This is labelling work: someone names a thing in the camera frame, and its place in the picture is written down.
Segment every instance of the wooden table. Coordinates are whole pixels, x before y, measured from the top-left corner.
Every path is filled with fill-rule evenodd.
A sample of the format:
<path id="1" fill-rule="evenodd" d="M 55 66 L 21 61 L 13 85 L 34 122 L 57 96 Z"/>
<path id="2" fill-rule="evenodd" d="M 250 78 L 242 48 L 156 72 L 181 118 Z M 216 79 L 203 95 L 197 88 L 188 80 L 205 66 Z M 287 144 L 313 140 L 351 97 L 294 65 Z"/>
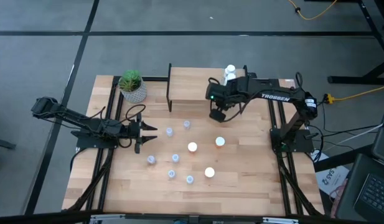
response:
<path id="1" fill-rule="evenodd" d="M 93 115 L 107 105 L 112 80 L 113 76 L 108 75 L 96 77 L 87 115 Z M 143 102 L 146 105 L 143 120 L 157 127 L 158 131 L 143 134 L 158 135 L 158 138 L 141 146 L 140 154 L 134 153 L 133 146 L 115 149 L 104 212 L 284 215 L 278 166 L 269 139 L 271 121 L 266 100 L 253 100 L 242 115 L 231 122 L 218 123 L 208 117 L 208 101 L 173 103 L 170 113 L 166 101 L 167 83 L 146 84 L 148 97 Z M 280 80 L 280 84 L 291 86 L 294 82 Z M 121 119 L 132 105 L 124 102 Z M 274 105 L 279 124 L 277 104 Z M 232 108 L 228 114 L 232 115 L 237 110 L 237 107 Z M 284 111 L 289 120 L 295 108 L 291 104 L 284 104 Z M 185 120 L 191 123 L 189 130 L 183 127 Z M 171 138 L 166 136 L 168 127 L 174 130 Z M 225 138 L 225 147 L 215 148 L 217 136 Z M 187 144 L 192 141 L 198 144 L 195 154 L 189 154 L 187 150 Z M 90 183 L 96 152 L 97 149 L 88 149 L 75 158 L 63 208 L 73 205 Z M 172 163 L 173 154 L 180 155 L 178 164 Z M 148 155 L 156 157 L 156 165 L 147 164 Z M 293 155 L 300 188 L 316 209 L 323 213 L 311 160 L 305 154 Z M 206 167 L 215 169 L 213 178 L 205 178 Z M 177 173 L 174 180 L 167 177 L 171 169 Z M 194 184 L 186 183 L 188 175 L 194 176 Z M 295 213 L 290 187 L 288 192 Z M 97 207 L 99 193 L 100 186 L 96 189 L 93 208 Z"/>

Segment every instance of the white cup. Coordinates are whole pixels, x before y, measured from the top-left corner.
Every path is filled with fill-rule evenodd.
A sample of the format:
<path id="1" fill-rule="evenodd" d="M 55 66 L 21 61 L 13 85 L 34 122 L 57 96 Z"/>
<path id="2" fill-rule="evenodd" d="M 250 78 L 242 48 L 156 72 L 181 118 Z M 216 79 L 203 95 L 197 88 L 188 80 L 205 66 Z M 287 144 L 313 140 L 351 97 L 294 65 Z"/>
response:
<path id="1" fill-rule="evenodd" d="M 197 144 L 196 142 L 191 142 L 187 145 L 187 149 L 189 152 L 194 153 L 197 150 Z"/>
<path id="2" fill-rule="evenodd" d="M 215 139 L 215 146 L 219 149 L 225 145 L 225 139 L 223 137 L 217 137 Z"/>
<path id="3" fill-rule="evenodd" d="M 204 175 L 205 175 L 206 177 L 209 177 L 209 178 L 213 177 L 214 174 L 215 174 L 215 171 L 214 171 L 214 169 L 213 169 L 212 167 L 208 167 L 208 168 L 206 168 L 206 170 L 204 171 Z"/>

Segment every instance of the clear plastic cup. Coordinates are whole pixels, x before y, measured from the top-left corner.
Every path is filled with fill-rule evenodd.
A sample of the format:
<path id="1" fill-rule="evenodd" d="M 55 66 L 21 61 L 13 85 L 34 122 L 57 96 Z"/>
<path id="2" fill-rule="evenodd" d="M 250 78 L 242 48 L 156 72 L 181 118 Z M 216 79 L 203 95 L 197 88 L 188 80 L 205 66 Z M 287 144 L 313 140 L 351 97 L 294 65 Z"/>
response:
<path id="1" fill-rule="evenodd" d="M 166 133 L 168 137 L 171 137 L 174 134 L 174 132 L 172 131 L 172 128 L 167 128 Z"/>
<path id="2" fill-rule="evenodd" d="M 156 158 L 154 158 L 154 156 L 148 156 L 148 163 L 149 164 L 155 164 L 156 163 Z"/>
<path id="3" fill-rule="evenodd" d="M 193 178 L 191 175 L 189 175 L 189 176 L 186 177 L 186 182 L 187 182 L 188 184 L 193 184 L 193 182 L 194 182 L 194 178 Z"/>
<path id="4" fill-rule="evenodd" d="M 173 171 L 173 170 L 168 171 L 168 177 L 169 177 L 170 179 L 175 178 L 175 176 L 176 176 L 175 171 Z"/>
<path id="5" fill-rule="evenodd" d="M 188 130 L 190 128 L 190 121 L 184 121 L 184 127 Z"/>
<path id="6" fill-rule="evenodd" d="M 172 161 L 173 161 L 174 163 L 179 162 L 179 156 L 178 156 L 178 154 L 174 154 L 174 155 L 172 155 Z"/>

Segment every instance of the black floor stripe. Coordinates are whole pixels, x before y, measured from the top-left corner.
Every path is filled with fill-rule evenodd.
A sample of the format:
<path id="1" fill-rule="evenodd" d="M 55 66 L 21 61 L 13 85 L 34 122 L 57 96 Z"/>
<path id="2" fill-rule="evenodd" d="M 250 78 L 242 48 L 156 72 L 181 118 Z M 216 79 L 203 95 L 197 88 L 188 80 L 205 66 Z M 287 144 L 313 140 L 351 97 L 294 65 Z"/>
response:
<path id="1" fill-rule="evenodd" d="M 0 36 L 374 37 L 371 31 L 0 31 Z"/>
<path id="2" fill-rule="evenodd" d="M 91 29 L 93 19 L 95 18 L 96 10 L 98 8 L 98 3 L 99 3 L 99 0 L 94 0 L 94 2 L 93 2 L 91 13 L 90 13 L 90 16 L 88 18 L 87 25 L 85 27 L 85 31 L 87 31 L 87 32 Z M 73 90 L 75 78 L 77 76 L 78 68 L 80 67 L 82 55 L 84 53 L 85 46 L 87 44 L 87 40 L 88 40 L 87 35 L 84 35 L 81 38 L 80 46 L 78 47 L 78 51 L 77 51 L 77 54 L 75 56 L 73 68 L 72 68 L 72 71 L 70 72 L 70 76 L 69 76 L 69 79 L 67 81 L 62 100 L 60 102 L 64 106 L 67 106 L 67 103 L 70 99 L 70 95 L 71 95 L 72 90 Z M 32 190 L 31 190 L 31 194 L 29 197 L 29 201 L 28 201 L 27 206 L 26 206 L 26 210 L 24 212 L 25 215 L 32 215 L 34 213 L 35 207 L 37 206 L 38 198 L 40 196 L 40 192 L 41 192 L 42 186 L 44 184 L 45 176 L 47 175 L 50 160 L 52 158 L 52 154 L 54 153 L 57 137 L 58 137 L 59 131 L 60 131 L 60 125 L 54 124 L 53 128 L 51 130 L 52 131 L 50 133 L 50 136 L 47 139 L 47 144 L 45 145 L 43 159 L 42 159 L 42 162 L 40 164 L 37 177 L 35 178 L 35 181 L 34 181 L 34 184 L 33 184 Z"/>

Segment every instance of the small cup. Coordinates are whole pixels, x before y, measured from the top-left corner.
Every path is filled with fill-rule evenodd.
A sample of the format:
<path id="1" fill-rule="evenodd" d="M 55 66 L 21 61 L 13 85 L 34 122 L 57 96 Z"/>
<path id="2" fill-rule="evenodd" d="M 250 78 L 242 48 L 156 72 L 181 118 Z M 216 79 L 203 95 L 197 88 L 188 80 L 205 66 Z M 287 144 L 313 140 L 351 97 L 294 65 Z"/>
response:
<path id="1" fill-rule="evenodd" d="M 149 164 L 155 164 L 156 163 L 156 158 L 154 158 L 154 156 L 148 156 L 148 163 Z"/>
<path id="2" fill-rule="evenodd" d="M 191 142 L 187 145 L 187 149 L 189 150 L 190 153 L 195 153 L 197 150 L 197 144 L 196 142 Z"/>
<path id="3" fill-rule="evenodd" d="M 172 161 L 173 161 L 174 163 L 179 162 L 179 156 L 178 156 L 178 154 L 174 154 L 174 155 L 172 155 Z"/>
<path id="4" fill-rule="evenodd" d="M 204 175 L 208 178 L 211 178 L 215 175 L 215 171 L 212 167 L 208 167 L 206 168 L 206 170 L 204 171 Z"/>
<path id="5" fill-rule="evenodd" d="M 167 128 L 166 132 L 167 132 L 168 137 L 171 137 L 174 134 L 174 132 L 172 131 L 172 128 Z"/>
<path id="6" fill-rule="evenodd" d="M 173 171 L 173 170 L 168 171 L 168 177 L 169 177 L 170 179 L 175 178 L 175 176 L 176 176 L 175 171 Z"/>
<path id="7" fill-rule="evenodd" d="M 215 139 L 215 147 L 217 147 L 217 149 L 220 149 L 224 145 L 225 145 L 225 139 L 223 137 L 217 137 Z"/>
<path id="8" fill-rule="evenodd" d="M 184 127 L 186 130 L 189 130 L 190 128 L 190 121 L 184 121 Z"/>
<path id="9" fill-rule="evenodd" d="M 187 182 L 188 184 L 193 184 L 193 182 L 194 182 L 194 178 L 193 178 L 191 175 L 189 175 L 189 176 L 186 177 L 186 182 Z"/>

